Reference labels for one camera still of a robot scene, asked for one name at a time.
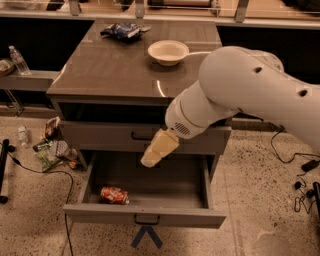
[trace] drawer handle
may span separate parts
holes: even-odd
[[[144,221],[138,221],[137,219],[137,214],[134,215],[134,222],[138,225],[143,225],[143,226],[155,226],[160,223],[160,216],[157,216],[156,222],[144,222]]]
[[[137,136],[135,134],[135,132],[131,132],[131,139],[133,139],[133,140],[147,140],[147,141],[152,140],[152,138],[149,138],[149,137]]]

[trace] open drawer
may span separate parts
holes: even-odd
[[[206,158],[172,154],[154,168],[140,163],[142,153],[97,151],[77,204],[65,212],[75,222],[219,228],[225,214],[213,209]],[[104,185],[129,192],[129,204],[105,204]]]

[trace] power adapter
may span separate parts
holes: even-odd
[[[301,169],[305,172],[309,172],[319,166],[319,161],[311,160],[308,163],[305,163],[301,166]]]

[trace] water bottle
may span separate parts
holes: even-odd
[[[25,127],[24,125],[18,127],[18,139],[22,147],[27,146],[29,142],[29,132],[27,130],[27,127]]]
[[[24,58],[22,57],[19,50],[17,50],[14,46],[10,45],[10,57],[13,60],[14,64],[16,65],[18,72],[21,75],[30,75],[30,69],[25,62]]]

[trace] countertop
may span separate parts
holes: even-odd
[[[140,22],[151,30],[133,43],[102,38],[100,31],[116,22]],[[161,66],[147,52],[159,40],[181,41],[192,54],[175,66]],[[214,22],[96,19],[47,94],[174,98],[198,79],[208,52],[221,46]]]

